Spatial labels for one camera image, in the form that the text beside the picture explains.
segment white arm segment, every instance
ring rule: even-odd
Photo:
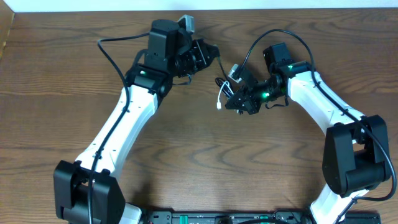
[[[315,79],[320,82],[320,86],[329,96],[339,105],[348,110],[355,118],[361,119],[363,114],[345,103],[336,95],[320,78],[320,74],[315,72]],[[326,129],[336,123],[348,124],[354,122],[347,115],[343,114],[332,102],[330,102],[314,85],[311,72],[303,72],[289,79],[288,94],[290,98],[300,104],[307,113],[317,122],[323,133]],[[351,199],[355,196],[363,196],[368,190],[353,192],[349,197],[341,198],[335,194],[326,184],[319,197],[312,202],[310,210],[313,218],[318,224],[332,224],[338,215],[348,206]]]
[[[363,196],[368,192],[368,190],[359,190],[351,193],[348,197],[341,198],[340,195],[335,194],[330,190],[329,186],[325,184],[321,194],[311,204],[310,210],[312,217],[317,224],[333,224],[337,216],[340,215],[351,202],[352,198]]]
[[[96,172],[107,169],[111,172],[111,176],[117,179],[120,177],[124,161],[138,133],[157,109],[157,96],[156,94],[152,95],[148,93],[148,89],[132,85],[129,87],[129,93],[130,105],[128,111],[124,114],[122,120],[105,144],[104,150],[101,153],[101,159],[98,160],[95,169]],[[103,139],[119,117],[125,105],[126,92],[123,88],[118,104],[97,137],[95,137],[90,146],[76,158],[76,161],[81,161],[82,167],[91,169],[95,152],[98,150]]]
[[[336,95],[320,78],[318,72],[315,72],[315,79],[320,82],[320,86],[329,96],[331,96],[339,105],[348,110],[355,118],[361,119],[363,114],[345,103]],[[296,74],[289,79],[288,94],[293,101],[300,104],[308,114],[317,122],[323,133],[326,129],[336,123],[348,124],[353,120],[343,114],[332,102],[330,102],[314,85],[311,72]]]

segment wood grain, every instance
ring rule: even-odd
[[[398,9],[17,14],[0,62],[0,222],[64,223],[55,216],[53,170],[96,136],[122,87],[96,40],[140,34],[154,19],[183,14],[195,17],[195,38],[218,44],[227,70],[263,32],[296,32],[338,95],[386,120],[398,163]],[[258,78],[268,76],[262,50],[278,42],[308,60],[297,41],[272,34],[249,60]],[[126,71],[146,44],[145,37],[105,48]],[[220,76],[214,63],[192,85],[172,89],[127,158],[120,181],[126,200],[175,210],[308,206],[325,184],[320,128],[296,103],[253,116],[217,111],[214,78]],[[370,195],[385,195],[390,184]],[[397,206],[394,197],[354,209],[377,210],[384,223],[395,223]]]
[[[10,31],[13,19],[14,12],[6,5],[3,0],[0,0],[0,59],[6,46],[8,33]]]

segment black cable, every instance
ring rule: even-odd
[[[244,222],[240,222],[238,224],[255,224],[255,223],[276,223],[276,224],[286,224],[287,222],[276,220],[273,218],[261,218],[261,219],[253,219]]]
[[[136,55],[136,57],[135,57],[135,59],[134,59],[134,61],[133,61],[131,67],[137,65],[138,62],[139,62],[139,60],[141,59],[141,57],[142,57],[144,54],[146,54],[147,51],[148,51],[148,49],[142,49],[142,50],[138,51],[138,53],[137,53],[137,55]]]
[[[345,215],[345,214],[348,212],[348,210],[349,210],[355,203],[357,203],[357,200],[352,199],[352,200],[349,202],[349,204],[344,208],[344,210],[337,216],[337,218],[336,218],[334,224],[338,224],[338,222],[339,222],[340,219],[343,217],[343,215]]]
[[[223,64],[221,63],[221,57],[217,57],[217,62],[218,62],[218,65],[220,65],[220,69],[221,69],[221,71],[223,72],[223,75],[224,75],[224,77],[225,77],[225,80],[229,82],[229,86],[230,86],[231,89],[232,89],[232,83],[228,80],[228,76],[226,75],[226,73],[225,73],[225,71],[224,71]]]
[[[120,79],[123,82],[123,87],[126,92],[126,105],[124,106],[121,114],[119,115],[119,117],[117,118],[115,123],[113,124],[112,128],[109,130],[109,132],[105,136],[105,138],[104,138],[103,142],[101,143],[101,145],[99,146],[98,150],[95,152],[93,165],[91,166],[90,176],[88,179],[88,195],[87,195],[87,203],[88,204],[87,204],[87,206],[88,206],[88,220],[89,220],[90,224],[94,223],[94,220],[93,220],[93,179],[94,179],[95,167],[98,163],[98,159],[101,158],[101,152],[104,150],[104,146],[105,146],[106,142],[111,137],[113,131],[118,126],[120,120],[122,120],[124,114],[127,112],[127,109],[129,108],[129,104],[130,104],[130,93],[129,93],[129,87],[127,85],[126,79],[124,78],[122,71],[120,71],[119,67],[116,65],[116,63],[113,61],[113,59],[108,55],[108,53],[106,53],[106,51],[102,47],[101,43],[102,42],[110,42],[110,41],[119,41],[119,40],[131,40],[131,39],[144,37],[147,35],[149,35],[149,33],[140,34],[140,35],[132,36],[132,37],[120,37],[120,38],[110,38],[110,39],[98,40],[99,49],[102,51],[102,53],[105,55],[105,57],[111,62],[112,66],[117,71],[118,75],[120,76]]]
[[[272,105],[271,107],[269,107],[268,103],[266,103],[266,108],[267,109],[272,109],[273,107],[276,107],[276,106],[278,106],[278,107],[287,107],[288,105],[289,105],[289,101],[287,100],[287,94],[286,94],[285,95],[285,105],[276,103],[276,104]]]
[[[347,115],[349,118],[351,118],[354,122],[356,122],[357,124],[360,125],[360,127],[364,130],[364,132],[376,143],[376,145],[378,146],[378,148],[380,149],[380,151],[382,152],[382,155],[384,157],[384,159],[387,162],[387,166],[389,167],[389,170],[391,172],[391,179],[392,179],[392,186],[391,186],[391,191],[384,197],[379,197],[379,198],[373,198],[373,197],[355,197],[355,200],[369,200],[369,201],[374,201],[374,202],[381,202],[381,201],[385,201],[390,199],[396,192],[396,188],[397,188],[397,176],[396,176],[396,172],[394,169],[394,166],[392,165],[392,162],[390,160],[390,158],[388,157],[388,155],[386,154],[386,151],[384,150],[383,146],[381,145],[380,141],[378,140],[377,137],[375,137],[375,135],[362,123],[360,122],[357,118],[355,118],[351,113],[349,113],[348,110],[345,110],[341,105],[339,105],[331,96],[328,95],[328,93],[326,93],[324,91],[324,89],[320,86],[320,83],[317,82],[317,79],[315,78],[315,61],[313,58],[313,55],[311,53],[310,47],[304,42],[303,39],[301,39],[301,37],[299,37],[298,35],[294,34],[293,32],[287,31],[287,30],[282,30],[282,29],[272,29],[269,30],[265,33],[263,33],[259,38],[257,38],[256,41],[254,41],[254,43],[252,44],[251,48],[249,49],[248,54],[246,55],[246,58],[244,59],[244,62],[241,66],[241,68],[243,68],[250,56],[251,51],[253,50],[254,46],[260,41],[260,39],[262,39],[265,35],[271,33],[271,32],[283,32],[286,34],[289,34],[293,37],[295,37],[297,40],[299,40],[304,47],[306,48],[308,54],[310,55],[310,59],[311,59],[311,76],[312,76],[312,80],[315,84],[315,86],[319,89],[319,91],[326,97],[328,98],[328,100],[330,100],[339,110],[341,110],[345,115]]]
[[[188,77],[188,81],[187,81],[187,82],[182,82],[182,83],[178,83],[178,84],[174,84],[174,83],[173,83],[173,85],[191,85],[191,82],[192,82],[192,75],[187,74],[187,77]]]

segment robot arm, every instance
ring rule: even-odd
[[[295,63],[284,43],[270,46],[263,54],[271,77],[259,82],[250,71],[234,65],[229,77],[236,82],[243,80],[245,84],[228,99],[225,107],[254,114],[263,103],[269,108],[267,104],[279,97],[285,97],[285,106],[288,105],[287,97],[302,106],[326,135],[322,161],[326,186],[310,206],[311,219],[322,224],[343,220],[343,211],[352,205],[353,198],[365,195],[390,178],[381,150],[360,125],[342,113],[315,86],[310,65]],[[365,117],[350,107],[327,87],[318,72],[315,72],[315,80],[328,96],[371,130],[388,155],[384,120],[378,115]],[[364,149],[354,152],[353,144],[356,143],[363,144]]]
[[[192,40],[193,17],[183,16],[178,22],[156,20],[149,32],[144,63],[139,57],[126,73],[130,102],[126,113],[106,141],[95,170],[91,167],[105,136],[126,106],[126,91],[94,141],[74,163],[60,161],[53,175],[55,210],[59,218],[73,224],[89,223],[88,196],[92,195],[93,223],[137,224],[141,209],[126,203],[118,178],[126,157],[143,125],[173,86],[173,77],[186,77],[207,68],[218,48]],[[93,187],[85,183],[93,177]]]

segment white wall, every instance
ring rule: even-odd
[[[14,12],[398,7],[398,0],[4,0]]]

